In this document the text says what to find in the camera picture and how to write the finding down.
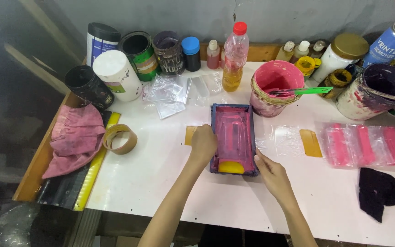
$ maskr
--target yellow liquid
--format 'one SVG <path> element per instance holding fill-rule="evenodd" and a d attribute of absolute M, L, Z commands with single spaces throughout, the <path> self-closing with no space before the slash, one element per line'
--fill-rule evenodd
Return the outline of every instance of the yellow liquid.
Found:
<path fill-rule="evenodd" d="M 225 66 L 223 69 L 222 86 L 227 92 L 234 92 L 242 81 L 243 68 L 233 70 Z"/>

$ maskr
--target gray wall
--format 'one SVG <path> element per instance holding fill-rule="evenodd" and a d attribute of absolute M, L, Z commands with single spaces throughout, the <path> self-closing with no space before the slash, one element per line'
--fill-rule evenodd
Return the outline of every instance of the gray wall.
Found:
<path fill-rule="evenodd" d="M 122 34 L 142 30 L 153 36 L 173 30 L 201 41 L 224 41 L 232 31 L 234 10 L 237 21 L 248 24 L 251 42 L 329 40 L 341 32 L 367 35 L 382 32 L 395 21 L 395 0 L 55 0 L 52 4 L 84 40 L 87 24 L 96 21 Z"/>

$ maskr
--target yellow ruler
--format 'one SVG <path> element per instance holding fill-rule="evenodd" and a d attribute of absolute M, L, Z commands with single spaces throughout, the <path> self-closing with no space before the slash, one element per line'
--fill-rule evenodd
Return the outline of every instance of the yellow ruler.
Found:
<path fill-rule="evenodd" d="M 120 118 L 119 113 L 112 113 L 109 121 L 107 122 L 106 129 L 118 123 Z M 85 180 L 83 181 L 82 188 L 80 189 L 79 196 L 74 204 L 74 211 L 83 211 L 86 203 L 88 202 L 89 195 L 91 194 L 92 187 L 94 186 L 95 179 L 97 178 L 98 171 L 100 170 L 101 164 L 106 155 L 106 148 L 103 146 L 100 148 L 98 153 L 91 160 L 91 165 L 86 174 Z"/>

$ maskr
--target pink ink bucket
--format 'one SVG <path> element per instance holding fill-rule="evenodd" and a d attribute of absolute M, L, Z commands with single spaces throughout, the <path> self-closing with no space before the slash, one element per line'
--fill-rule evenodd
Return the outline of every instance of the pink ink bucket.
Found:
<path fill-rule="evenodd" d="M 294 93 L 279 96 L 269 95 L 270 91 L 304 87 L 303 73 L 295 65 L 284 61 L 270 61 L 262 64 L 251 78 L 251 98 L 253 111 L 263 117 L 274 117 L 298 100 Z"/>

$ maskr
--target white table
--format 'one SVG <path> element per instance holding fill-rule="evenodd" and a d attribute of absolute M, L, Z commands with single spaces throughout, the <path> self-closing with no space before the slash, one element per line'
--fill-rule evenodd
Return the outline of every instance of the white table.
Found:
<path fill-rule="evenodd" d="M 210 103 L 249 104 L 250 79 L 262 62 L 247 62 L 240 87 L 222 92 Z M 213 72 L 202 62 L 197 76 Z M 114 103 L 110 110 L 121 113 L 119 122 L 138 136 L 129 154 L 107 152 L 87 207 L 126 214 L 153 216 L 178 177 L 191 151 L 184 145 L 186 126 L 210 123 L 210 107 L 187 105 L 185 111 L 160 120 L 154 106 L 140 98 Z M 358 169 L 334 169 L 321 158 L 276 155 L 272 125 L 297 125 L 314 130 L 314 120 L 350 122 L 332 101 L 304 95 L 274 118 L 254 114 L 257 146 L 288 173 L 313 235 L 362 244 L 395 246 L 395 206 L 385 207 L 383 223 L 359 209 Z M 371 124 L 395 122 L 387 113 Z M 381 169 L 395 177 L 395 167 Z M 212 174 L 208 166 L 187 200 L 181 220 L 256 231 L 288 234 L 284 214 L 267 191 L 261 177 Z"/>

